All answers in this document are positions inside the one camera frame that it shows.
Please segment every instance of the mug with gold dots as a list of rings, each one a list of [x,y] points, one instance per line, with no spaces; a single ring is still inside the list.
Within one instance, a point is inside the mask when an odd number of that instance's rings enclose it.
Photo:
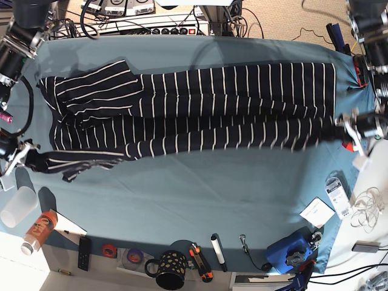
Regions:
[[[148,265],[154,263],[158,265],[158,271],[151,273]],[[150,259],[146,262],[145,273],[152,278],[156,278],[156,283],[166,290],[178,290],[184,285],[186,275],[186,257],[176,250],[164,252],[160,259]]]

